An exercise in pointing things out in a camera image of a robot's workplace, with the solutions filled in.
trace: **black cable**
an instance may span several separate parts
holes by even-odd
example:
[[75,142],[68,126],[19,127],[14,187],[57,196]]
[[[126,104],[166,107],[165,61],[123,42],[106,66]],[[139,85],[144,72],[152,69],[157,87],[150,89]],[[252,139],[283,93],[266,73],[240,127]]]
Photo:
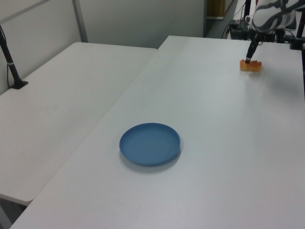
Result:
[[240,21],[242,21],[242,15],[243,15],[243,10],[244,10],[245,4],[246,4],[246,3],[244,3],[243,8],[242,8],[242,12],[241,12],[241,14],[240,14]]
[[289,30],[284,30],[284,31],[287,31],[288,33],[290,33],[295,38],[294,34],[292,32],[290,32]]
[[243,6],[239,9],[239,11],[236,13],[236,14],[238,14],[239,12],[240,12],[240,10],[245,6],[245,4],[246,4],[246,2],[244,2],[244,4],[243,4]]
[[224,32],[225,32],[225,30],[228,28],[228,26],[229,26],[229,25],[227,25],[227,26],[225,27],[225,29],[224,29],[224,31],[223,31],[223,34],[221,35],[221,39],[224,37]]
[[8,81],[8,87],[10,89],[10,84],[9,84],[9,65],[6,65],[6,80]]

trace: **metal frame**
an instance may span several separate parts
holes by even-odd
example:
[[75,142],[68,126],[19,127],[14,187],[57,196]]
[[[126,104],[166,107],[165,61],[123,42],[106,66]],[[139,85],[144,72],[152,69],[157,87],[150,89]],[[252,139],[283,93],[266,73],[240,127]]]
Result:
[[7,22],[7,21],[9,21],[9,20],[11,20],[11,19],[13,19],[13,18],[16,18],[16,17],[18,17],[19,15],[21,15],[21,14],[23,14],[23,13],[25,13],[25,12],[27,12],[27,11],[29,11],[29,10],[31,10],[31,9],[33,9],[33,8],[35,8],[35,7],[37,7],[37,6],[39,6],[39,5],[41,5],[41,4],[44,4],[44,3],[47,2],[47,1],[49,1],[49,0],[40,0],[40,2],[37,2],[37,3],[35,3],[35,4],[31,5],[31,6],[29,6],[29,7],[25,8],[25,9],[23,9],[23,10],[20,10],[20,11],[17,12],[17,13],[14,13],[14,14],[12,14],[12,15],[10,15],[10,16],[8,16],[8,17],[2,19],[2,20],[0,20],[0,24],[3,24],[3,23],[5,23],[5,22]]
[[75,18],[78,26],[78,30],[80,32],[81,41],[88,43],[88,37],[85,29],[85,23],[82,17],[81,5],[79,0],[72,0]]

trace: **white table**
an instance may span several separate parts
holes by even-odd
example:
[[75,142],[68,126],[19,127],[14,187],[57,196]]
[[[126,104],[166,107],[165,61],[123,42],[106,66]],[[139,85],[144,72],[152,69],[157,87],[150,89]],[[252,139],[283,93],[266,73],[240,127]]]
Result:
[[75,43],[0,96],[0,198],[28,205],[155,49]]
[[[301,53],[267,43],[240,72],[248,46],[169,37],[12,229],[305,228]],[[178,160],[120,154],[147,122],[179,133]]]

